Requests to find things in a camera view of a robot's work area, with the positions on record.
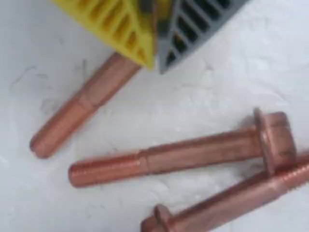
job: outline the gray plastic part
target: gray plastic part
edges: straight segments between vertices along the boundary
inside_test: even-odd
[[[168,31],[158,38],[161,74],[203,45],[248,1],[175,0]]]

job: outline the white surface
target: white surface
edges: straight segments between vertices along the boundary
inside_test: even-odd
[[[112,50],[49,1],[0,6],[0,230],[137,232],[156,203],[176,212],[262,166],[222,165],[74,189],[81,158],[234,129],[254,106],[283,110],[300,149],[309,139],[309,1],[253,0],[186,63],[166,75],[140,72],[48,160],[32,135]],[[216,232],[307,232],[302,187]]]

